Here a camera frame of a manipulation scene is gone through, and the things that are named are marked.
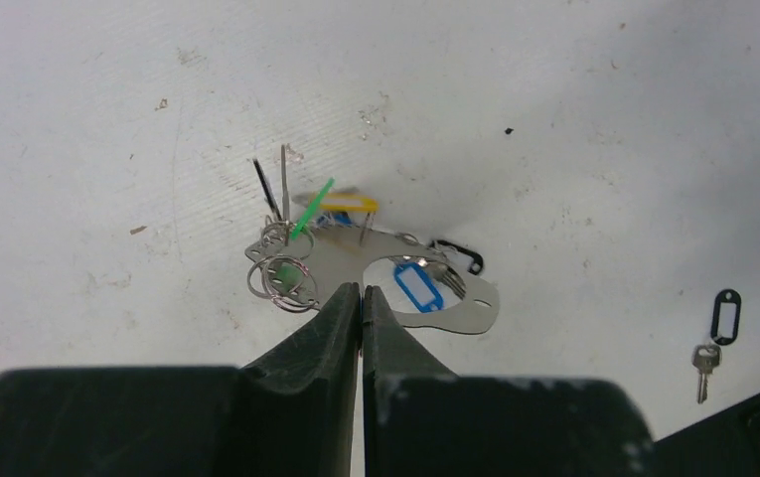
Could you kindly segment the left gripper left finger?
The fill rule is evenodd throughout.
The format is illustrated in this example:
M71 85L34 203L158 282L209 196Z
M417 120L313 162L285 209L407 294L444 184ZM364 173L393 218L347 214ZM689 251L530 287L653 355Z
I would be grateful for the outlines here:
M361 293L241 368L0 374L0 476L347 476Z

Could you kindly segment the green key tag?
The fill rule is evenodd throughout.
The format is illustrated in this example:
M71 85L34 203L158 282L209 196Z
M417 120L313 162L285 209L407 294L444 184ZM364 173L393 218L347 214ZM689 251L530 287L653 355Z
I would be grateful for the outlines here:
M266 278L278 294L299 295L304 283L311 278L306 259L316 247L313 226L325 215L322 203L334 184L335 179L330 178L317 192L303 194L300 202L305 209L297 220L286 218L287 207L283 204L281 219L271 224L272 232L268 236L276 246L276 254L268 265Z

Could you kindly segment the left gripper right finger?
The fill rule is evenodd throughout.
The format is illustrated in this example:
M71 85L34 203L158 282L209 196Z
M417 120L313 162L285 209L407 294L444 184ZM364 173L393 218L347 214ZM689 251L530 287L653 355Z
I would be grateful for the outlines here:
M382 291L362 305L370 476L653 476L641 412L613 383L460 376L409 334Z

